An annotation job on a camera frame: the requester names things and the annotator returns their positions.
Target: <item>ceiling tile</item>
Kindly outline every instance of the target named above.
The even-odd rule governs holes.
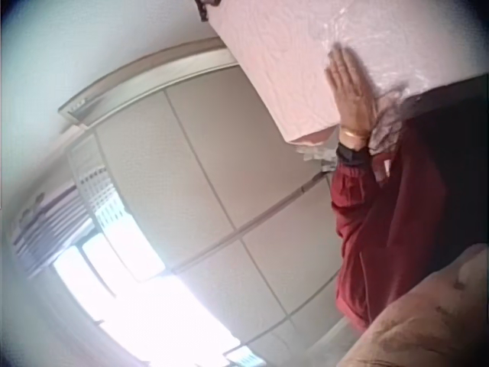
[[[294,355],[305,352],[302,342],[293,324],[290,321],[284,321],[248,346],[267,362],[282,365]]]
[[[244,242],[282,305],[293,312],[341,265],[326,181],[249,232]]]
[[[319,172],[318,161],[305,162],[285,143],[241,68],[171,86],[167,93],[236,226]]]
[[[291,319],[303,336],[306,347],[313,346],[342,318],[336,308],[336,281],[332,281]]]
[[[179,276],[244,343],[285,317],[240,242],[226,246]]]
[[[96,131],[121,196],[167,266],[232,231],[163,93],[113,115]]]

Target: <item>plastic wrap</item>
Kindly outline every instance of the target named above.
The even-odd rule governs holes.
[[[397,90],[398,102],[489,67],[483,28],[456,0],[225,0],[209,22],[294,144],[321,143],[339,123],[324,77],[336,42],[357,53],[379,98]]]

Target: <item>fingers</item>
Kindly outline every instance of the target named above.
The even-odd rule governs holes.
[[[353,85],[360,86],[363,80],[361,78],[360,70],[358,68],[358,63],[355,59],[355,56],[349,49],[346,48],[342,49],[342,56],[348,69],[348,75],[350,76]]]
[[[328,80],[328,83],[332,87],[332,89],[337,90],[338,84],[335,81],[335,77],[333,76],[333,73],[332,73],[330,67],[326,68],[326,79]]]
[[[358,68],[355,67],[353,55],[340,46],[334,46],[329,53],[329,67],[326,69],[326,77],[333,89],[357,89]]]
[[[332,52],[329,53],[329,66],[326,68],[326,77],[334,90],[337,90],[343,84],[339,75],[338,63],[333,58]]]
[[[338,76],[342,81],[342,85],[351,86],[352,79],[350,77],[350,72],[345,62],[345,58],[343,57],[343,49],[340,46],[335,46],[333,47],[331,55],[332,59],[335,61],[335,65],[338,70]]]

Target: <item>beige fabric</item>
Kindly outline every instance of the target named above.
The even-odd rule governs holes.
[[[391,304],[338,366],[466,366],[487,332],[487,256],[487,245],[472,246],[430,275]]]

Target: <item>hand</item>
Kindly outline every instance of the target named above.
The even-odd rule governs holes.
[[[341,117],[340,142],[350,149],[360,150],[368,144],[377,121],[372,88],[350,50],[334,47],[329,59],[326,78]]]

